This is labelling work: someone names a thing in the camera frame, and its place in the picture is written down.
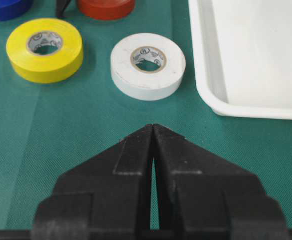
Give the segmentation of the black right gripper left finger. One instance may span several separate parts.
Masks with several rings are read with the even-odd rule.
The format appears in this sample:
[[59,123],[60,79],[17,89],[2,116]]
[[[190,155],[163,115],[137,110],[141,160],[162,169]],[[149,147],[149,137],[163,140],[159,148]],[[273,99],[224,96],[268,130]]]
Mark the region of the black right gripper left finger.
[[151,140],[148,124],[60,175],[38,205],[34,240],[135,240],[149,228]]

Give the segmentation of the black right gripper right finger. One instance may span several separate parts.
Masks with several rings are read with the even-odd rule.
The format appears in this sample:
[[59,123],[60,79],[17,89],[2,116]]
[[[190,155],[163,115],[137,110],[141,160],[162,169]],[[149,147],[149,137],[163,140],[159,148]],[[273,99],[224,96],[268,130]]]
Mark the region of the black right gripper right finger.
[[159,225],[182,240],[286,240],[279,203],[259,178],[153,126]]

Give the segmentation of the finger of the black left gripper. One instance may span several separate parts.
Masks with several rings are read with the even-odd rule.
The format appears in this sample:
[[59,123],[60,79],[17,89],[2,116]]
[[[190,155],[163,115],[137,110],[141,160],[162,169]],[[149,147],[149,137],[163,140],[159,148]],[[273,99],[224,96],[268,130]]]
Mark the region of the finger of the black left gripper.
[[57,18],[63,18],[63,13],[70,2],[71,0],[56,0],[55,16]]

